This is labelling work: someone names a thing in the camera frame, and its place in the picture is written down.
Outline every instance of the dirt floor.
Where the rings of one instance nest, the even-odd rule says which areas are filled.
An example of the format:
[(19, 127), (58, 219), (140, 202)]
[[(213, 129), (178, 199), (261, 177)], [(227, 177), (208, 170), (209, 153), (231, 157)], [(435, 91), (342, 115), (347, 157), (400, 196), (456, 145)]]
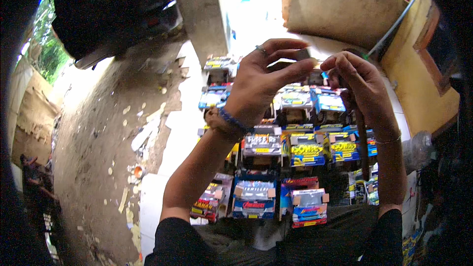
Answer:
[[(139, 221), (139, 193), (133, 194), (132, 185), (127, 183), (130, 175), (127, 166), (141, 163), (131, 149), (131, 142), (139, 128), (146, 124), (145, 117), (167, 102), (161, 131), (145, 163), (150, 172), (156, 173), (170, 131), (164, 126), (166, 114), (180, 110), (177, 87), (184, 79), (174, 60), (183, 42), (180, 36), (151, 40), (115, 57), (102, 72), (97, 72), (97, 69), (94, 72), (87, 69), (83, 73), (74, 71), (74, 74), (91, 78), (73, 78), (70, 81), (71, 89), (65, 98), (52, 158), (54, 191), (60, 198), (67, 241), (67, 253), (60, 255), (66, 265), (93, 264), (89, 251), (93, 237), (100, 252), (116, 265), (134, 262), (139, 257), (132, 233), (127, 228), (125, 211), (120, 214), (118, 204), (124, 187), (128, 187), (126, 203), (130, 201), (133, 221)], [(155, 66), (142, 68), (147, 58), (156, 59)], [(166, 72), (157, 74), (156, 71), (167, 62), (171, 63)], [(161, 88), (166, 88), (167, 92), (163, 94)], [(144, 102), (144, 115), (139, 118), (136, 114), (142, 110)], [(128, 105), (131, 109), (123, 115)], [(110, 176), (108, 169), (113, 162), (115, 165)]]

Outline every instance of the concrete pillar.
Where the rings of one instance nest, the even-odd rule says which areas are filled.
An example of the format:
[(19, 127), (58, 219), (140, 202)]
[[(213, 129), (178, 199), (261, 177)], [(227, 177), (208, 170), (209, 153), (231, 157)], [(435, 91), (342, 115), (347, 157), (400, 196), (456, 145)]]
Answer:
[(207, 56), (225, 56), (228, 53), (229, 27), (223, 0), (177, 0), (184, 27), (204, 66)]

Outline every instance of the person's left hand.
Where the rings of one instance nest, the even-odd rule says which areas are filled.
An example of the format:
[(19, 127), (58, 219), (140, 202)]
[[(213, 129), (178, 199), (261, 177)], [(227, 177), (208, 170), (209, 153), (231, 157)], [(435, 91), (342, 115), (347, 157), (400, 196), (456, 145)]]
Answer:
[(308, 44), (302, 40), (269, 39), (261, 50), (253, 50), (240, 62), (240, 68), (225, 105), (225, 110), (246, 127), (259, 124), (277, 91), (283, 86), (306, 79), (317, 64), (314, 58), (304, 59), (275, 72), (268, 65), (280, 58), (295, 60), (299, 49)]

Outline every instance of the black sleeve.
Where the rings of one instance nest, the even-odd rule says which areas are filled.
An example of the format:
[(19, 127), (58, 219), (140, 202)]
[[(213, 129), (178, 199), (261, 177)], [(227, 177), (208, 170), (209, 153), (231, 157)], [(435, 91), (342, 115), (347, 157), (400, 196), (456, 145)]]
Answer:
[(402, 265), (403, 216), (398, 209), (379, 218), (366, 243), (361, 261), (369, 265)]
[(145, 266), (209, 265), (215, 253), (189, 222), (167, 218), (156, 228), (153, 252), (146, 256)]

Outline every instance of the ring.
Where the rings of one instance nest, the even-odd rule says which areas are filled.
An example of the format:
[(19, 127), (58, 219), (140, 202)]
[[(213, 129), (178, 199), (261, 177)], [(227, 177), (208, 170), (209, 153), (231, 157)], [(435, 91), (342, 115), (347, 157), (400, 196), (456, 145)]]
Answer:
[(259, 50), (259, 51), (261, 51), (261, 52), (263, 53), (263, 56), (264, 56), (265, 58), (269, 57), (268, 52), (264, 49), (264, 47), (263, 47), (262, 45), (257, 45), (257, 46), (256, 46), (256, 49)]

